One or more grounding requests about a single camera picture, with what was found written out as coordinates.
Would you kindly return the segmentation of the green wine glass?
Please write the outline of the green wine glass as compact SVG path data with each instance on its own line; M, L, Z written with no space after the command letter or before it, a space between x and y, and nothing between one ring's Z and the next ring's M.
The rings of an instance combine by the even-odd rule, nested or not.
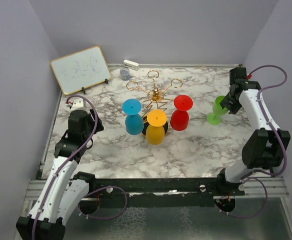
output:
M221 122L221 117L228 112L228 109L220 105L221 101L224 99L224 95L218 96L213 104L212 111L207 115L207 121L211 125L218 125Z

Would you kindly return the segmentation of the red wine glass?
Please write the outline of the red wine glass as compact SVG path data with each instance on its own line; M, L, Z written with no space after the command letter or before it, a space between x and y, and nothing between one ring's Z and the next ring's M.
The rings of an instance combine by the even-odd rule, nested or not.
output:
M187 95L178 95L174 99L174 106L176 110L171 116L170 125L176 131L183 131L188 127L188 111L193 107L193 100Z

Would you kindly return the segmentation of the yellow wine glass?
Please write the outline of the yellow wine glass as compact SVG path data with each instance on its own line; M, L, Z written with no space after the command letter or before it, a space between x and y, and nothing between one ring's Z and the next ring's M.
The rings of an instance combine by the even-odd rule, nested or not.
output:
M160 109L152 110L147 115L149 126L146 130L146 140L151 145L159 145L165 137L164 125L167 122L167 115Z

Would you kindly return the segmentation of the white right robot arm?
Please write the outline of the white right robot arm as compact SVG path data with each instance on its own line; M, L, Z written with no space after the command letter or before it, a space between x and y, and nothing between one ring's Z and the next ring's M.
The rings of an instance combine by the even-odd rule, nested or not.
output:
M222 196L238 188L254 173L276 177L284 172L287 165L290 133L282 130L271 117L262 97L265 88L250 78L251 74L242 66L231 69L229 92L219 103L232 115L243 108L254 129L242 149L241 160L217 175L215 189Z

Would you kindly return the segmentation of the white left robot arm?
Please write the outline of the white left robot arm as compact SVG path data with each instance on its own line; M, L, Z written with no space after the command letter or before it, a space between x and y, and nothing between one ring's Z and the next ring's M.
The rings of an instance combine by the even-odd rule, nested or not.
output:
M88 149L88 141L103 129L94 109L71 111L68 129L55 146L55 158L44 188L28 216L17 221L22 239L63 239L66 223L78 203L83 197L95 194L95 176L85 172L73 175L73 172Z

